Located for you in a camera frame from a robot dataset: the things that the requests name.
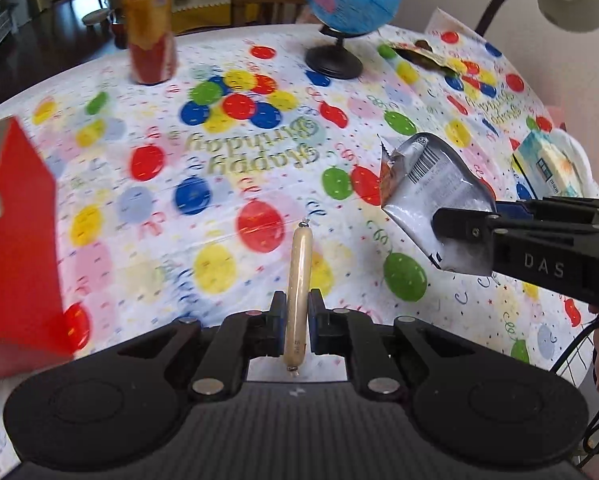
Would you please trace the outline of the beige sausage stick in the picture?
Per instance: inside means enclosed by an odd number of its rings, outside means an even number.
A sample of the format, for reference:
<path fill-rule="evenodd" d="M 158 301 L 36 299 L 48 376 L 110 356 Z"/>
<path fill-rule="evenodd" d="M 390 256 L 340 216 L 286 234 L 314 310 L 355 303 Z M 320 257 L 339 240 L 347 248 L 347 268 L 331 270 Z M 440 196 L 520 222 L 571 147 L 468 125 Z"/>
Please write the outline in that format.
<path fill-rule="evenodd" d="M 283 363 L 292 377 L 298 377 L 304 363 L 307 341 L 308 294 L 313 261 L 313 232 L 307 219 L 293 233 L 289 286 L 286 293 L 286 329 Z"/>

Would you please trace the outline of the silver foil snack packet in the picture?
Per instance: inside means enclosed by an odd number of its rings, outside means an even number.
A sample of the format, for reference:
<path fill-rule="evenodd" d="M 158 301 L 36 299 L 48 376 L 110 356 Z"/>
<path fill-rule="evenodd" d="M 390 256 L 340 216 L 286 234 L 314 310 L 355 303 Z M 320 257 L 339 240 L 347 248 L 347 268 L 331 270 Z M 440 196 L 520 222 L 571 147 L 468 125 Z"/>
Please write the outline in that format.
<path fill-rule="evenodd" d="M 496 200 L 450 147 L 433 133 L 381 140 L 381 208 L 441 270 L 432 220 L 439 208 L 496 211 Z"/>

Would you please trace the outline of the white tissue pack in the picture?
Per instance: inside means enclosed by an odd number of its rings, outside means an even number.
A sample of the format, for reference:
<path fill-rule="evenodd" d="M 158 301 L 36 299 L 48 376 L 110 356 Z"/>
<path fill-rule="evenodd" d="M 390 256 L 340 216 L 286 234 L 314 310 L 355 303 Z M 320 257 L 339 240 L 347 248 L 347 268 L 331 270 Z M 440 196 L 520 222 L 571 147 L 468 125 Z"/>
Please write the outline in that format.
<path fill-rule="evenodd" d="M 537 198 L 593 195 L 588 155 L 563 129 L 531 131 L 514 150 L 513 158 Z"/>

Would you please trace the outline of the colourful balloon tablecloth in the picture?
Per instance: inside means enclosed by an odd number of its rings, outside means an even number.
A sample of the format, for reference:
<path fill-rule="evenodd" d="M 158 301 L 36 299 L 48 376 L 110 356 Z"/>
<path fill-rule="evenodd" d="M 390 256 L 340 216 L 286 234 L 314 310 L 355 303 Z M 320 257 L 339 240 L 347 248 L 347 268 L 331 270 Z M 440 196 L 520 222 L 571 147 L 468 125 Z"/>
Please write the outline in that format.
<path fill-rule="evenodd" d="M 381 140 L 429 130 L 501 198 L 524 194 L 511 143 L 421 70 L 391 58 L 386 27 L 354 41 L 365 70 L 309 72 L 310 26 L 204 32 L 177 41 L 176 77 L 141 87 L 125 53 L 89 62 L 0 105 L 58 182 L 63 300 L 90 322 L 85 356 L 179 315 L 206 326 L 267 306 L 286 284 L 295 226 L 308 218 L 311 284 L 331 307 L 388 323 L 413 314 L 546 367 L 577 334 L 568 299 L 506 278 L 438 271 L 377 202 Z"/>

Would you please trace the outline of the dark flat wrapper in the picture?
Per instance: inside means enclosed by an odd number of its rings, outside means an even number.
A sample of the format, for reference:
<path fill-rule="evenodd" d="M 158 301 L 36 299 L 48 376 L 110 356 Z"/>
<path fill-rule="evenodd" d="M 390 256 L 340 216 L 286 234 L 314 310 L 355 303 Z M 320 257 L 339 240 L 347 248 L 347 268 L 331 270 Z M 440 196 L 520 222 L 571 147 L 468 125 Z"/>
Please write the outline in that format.
<path fill-rule="evenodd" d="M 441 55 L 431 50 L 422 49 L 418 46 L 407 46 L 406 44 L 393 44 L 392 49 L 404 60 L 426 70 L 435 70 L 435 72 L 449 77 L 458 75 L 458 72 Z"/>

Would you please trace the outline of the white red cardboard box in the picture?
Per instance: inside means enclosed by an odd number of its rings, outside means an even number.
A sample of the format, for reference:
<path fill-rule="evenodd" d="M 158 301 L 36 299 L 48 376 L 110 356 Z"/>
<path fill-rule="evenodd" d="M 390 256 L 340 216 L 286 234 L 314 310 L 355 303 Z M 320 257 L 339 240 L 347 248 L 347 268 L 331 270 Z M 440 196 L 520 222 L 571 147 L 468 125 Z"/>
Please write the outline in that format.
<path fill-rule="evenodd" d="M 72 359 L 57 256 L 57 182 L 13 117 L 0 119 L 0 378 Z"/>

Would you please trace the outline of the blue desk globe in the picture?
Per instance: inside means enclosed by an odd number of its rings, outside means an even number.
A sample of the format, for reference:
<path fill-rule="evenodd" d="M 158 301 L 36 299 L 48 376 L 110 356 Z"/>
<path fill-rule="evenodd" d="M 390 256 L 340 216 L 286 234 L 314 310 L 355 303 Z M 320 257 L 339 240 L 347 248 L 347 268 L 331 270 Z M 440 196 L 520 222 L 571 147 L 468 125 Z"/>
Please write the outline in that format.
<path fill-rule="evenodd" d="M 363 71 L 362 62 L 349 52 L 344 41 L 375 32 L 395 18 L 401 0 L 307 0 L 309 10 L 322 24 L 320 32 L 334 44 L 311 47 L 305 62 L 314 72 L 350 80 Z"/>

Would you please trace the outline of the orange juice bottle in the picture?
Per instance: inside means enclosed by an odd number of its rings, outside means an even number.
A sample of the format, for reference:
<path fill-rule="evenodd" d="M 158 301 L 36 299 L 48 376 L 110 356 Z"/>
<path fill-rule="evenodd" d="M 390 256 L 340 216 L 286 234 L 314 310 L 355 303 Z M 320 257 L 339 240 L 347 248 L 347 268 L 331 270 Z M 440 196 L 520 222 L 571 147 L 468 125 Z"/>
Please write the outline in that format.
<path fill-rule="evenodd" d="M 138 84 L 162 84 L 176 73 L 172 6 L 173 0 L 122 0 L 132 78 Z"/>

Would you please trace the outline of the wooden dining chair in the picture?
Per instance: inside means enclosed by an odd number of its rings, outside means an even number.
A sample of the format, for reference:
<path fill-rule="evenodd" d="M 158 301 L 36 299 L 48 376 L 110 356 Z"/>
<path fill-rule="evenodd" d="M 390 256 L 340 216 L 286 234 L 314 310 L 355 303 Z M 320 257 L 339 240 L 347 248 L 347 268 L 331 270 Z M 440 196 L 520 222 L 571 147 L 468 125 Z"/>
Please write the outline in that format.
<path fill-rule="evenodd" d="M 230 25 L 290 24 L 298 20 L 306 0 L 231 0 Z"/>

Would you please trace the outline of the small round stool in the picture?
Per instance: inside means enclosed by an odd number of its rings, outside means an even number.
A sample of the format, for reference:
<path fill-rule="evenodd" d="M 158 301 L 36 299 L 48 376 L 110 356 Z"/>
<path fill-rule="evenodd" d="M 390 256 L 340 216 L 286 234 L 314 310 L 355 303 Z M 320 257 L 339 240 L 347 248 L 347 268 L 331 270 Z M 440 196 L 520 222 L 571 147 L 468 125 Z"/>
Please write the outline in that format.
<path fill-rule="evenodd" d="M 98 9 L 86 14 L 82 18 L 82 22 L 87 27 L 102 25 L 109 19 L 109 15 L 110 10 L 108 8 Z"/>

